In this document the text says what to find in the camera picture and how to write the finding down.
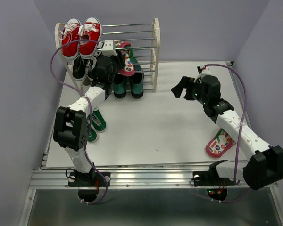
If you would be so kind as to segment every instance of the red canvas shoe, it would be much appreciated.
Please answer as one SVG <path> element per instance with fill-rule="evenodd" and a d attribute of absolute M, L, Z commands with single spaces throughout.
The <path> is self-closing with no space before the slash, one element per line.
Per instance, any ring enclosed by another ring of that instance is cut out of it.
<path fill-rule="evenodd" d="M 64 26 L 62 33 L 62 45 L 65 45 L 71 41 L 78 40 L 80 38 L 79 36 L 79 28 L 81 26 L 81 23 L 77 19 L 70 19 Z M 67 45 L 62 49 L 63 56 L 67 61 L 75 60 L 78 56 L 78 44 L 72 43 L 70 45 Z"/>
<path fill-rule="evenodd" d="M 97 18 L 90 17 L 88 18 L 84 25 L 80 26 L 79 29 L 79 35 L 82 40 L 94 40 L 94 41 L 100 41 L 100 38 L 102 36 L 102 27 L 100 25 L 100 22 L 97 20 Z M 79 52 L 81 55 L 81 58 L 83 59 L 90 59 L 93 57 L 93 55 L 96 52 L 98 44 L 91 41 L 81 41 L 80 42 L 80 48 Z"/>

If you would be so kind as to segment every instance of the green shoe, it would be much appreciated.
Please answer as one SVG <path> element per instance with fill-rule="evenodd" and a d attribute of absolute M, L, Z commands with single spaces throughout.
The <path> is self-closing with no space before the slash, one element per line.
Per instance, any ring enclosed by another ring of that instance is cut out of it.
<path fill-rule="evenodd" d="M 133 64 L 138 64 L 138 61 L 133 58 Z M 129 77 L 130 85 L 131 85 L 131 95 L 134 98 L 141 98 L 143 96 L 143 78 L 144 73 L 141 73 L 142 67 L 140 65 L 134 65 L 135 74 Z"/>
<path fill-rule="evenodd" d="M 107 128 L 106 122 L 97 107 L 93 110 L 92 125 L 98 132 L 104 132 Z"/>
<path fill-rule="evenodd" d="M 113 91 L 116 98 L 126 96 L 126 77 L 121 74 L 116 74 L 113 80 Z"/>
<path fill-rule="evenodd" d="M 89 121 L 88 118 L 87 118 L 87 131 L 89 129 Z M 98 134 L 94 131 L 94 129 L 91 127 L 90 128 L 90 135 L 88 136 L 88 142 L 92 143 L 92 142 L 95 142 L 98 138 Z"/>

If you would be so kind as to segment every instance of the shoe rack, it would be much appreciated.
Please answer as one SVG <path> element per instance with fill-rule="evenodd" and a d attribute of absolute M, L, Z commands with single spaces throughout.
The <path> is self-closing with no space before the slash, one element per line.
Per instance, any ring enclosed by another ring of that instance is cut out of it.
<path fill-rule="evenodd" d="M 56 48 L 61 46 L 58 31 L 62 31 L 65 23 L 57 23 L 55 27 L 55 43 Z M 148 24 L 115 24 L 102 25 L 103 34 L 101 41 L 128 41 L 131 43 L 129 48 L 116 48 L 119 50 L 132 49 L 134 57 L 138 60 L 144 73 L 144 91 L 156 92 L 158 64 L 160 55 L 160 27 L 158 18 L 154 18 L 152 23 Z M 72 63 L 66 62 L 59 51 L 59 56 L 66 68 L 67 74 L 70 76 L 74 86 L 77 89 L 83 90 L 83 81 L 77 82 L 72 75 Z M 127 92 L 130 92 L 130 86 L 127 85 Z"/>

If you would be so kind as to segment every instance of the gray wall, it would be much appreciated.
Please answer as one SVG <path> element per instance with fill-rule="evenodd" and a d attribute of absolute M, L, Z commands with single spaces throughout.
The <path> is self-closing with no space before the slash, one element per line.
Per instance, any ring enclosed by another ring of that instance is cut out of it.
<path fill-rule="evenodd" d="M 31 0 L 0 1 L 0 226 L 18 225 L 45 150 L 61 92 L 49 71 L 53 51 Z"/>
<path fill-rule="evenodd" d="M 234 67 L 247 87 L 253 129 L 283 148 L 283 0 L 270 1 Z"/>
<path fill-rule="evenodd" d="M 268 0 L 34 0 L 48 29 L 71 17 L 161 26 L 161 60 L 235 60 Z"/>

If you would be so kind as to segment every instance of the pink slipper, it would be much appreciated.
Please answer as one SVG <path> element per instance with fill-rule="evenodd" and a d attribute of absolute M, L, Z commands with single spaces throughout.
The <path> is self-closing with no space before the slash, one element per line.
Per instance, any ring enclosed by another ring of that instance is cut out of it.
<path fill-rule="evenodd" d="M 125 47 L 131 47 L 131 44 L 127 41 L 124 41 L 118 45 L 118 48 L 125 48 Z M 132 76 L 135 74 L 135 69 L 130 59 L 130 50 L 122 50 L 122 53 L 125 58 L 125 67 L 119 70 L 118 72 L 123 76 L 127 76 L 127 77 Z"/>
<path fill-rule="evenodd" d="M 224 130 L 220 129 L 215 137 L 206 146 L 206 152 L 213 158 L 220 158 L 228 149 L 236 143 L 231 136 Z"/>

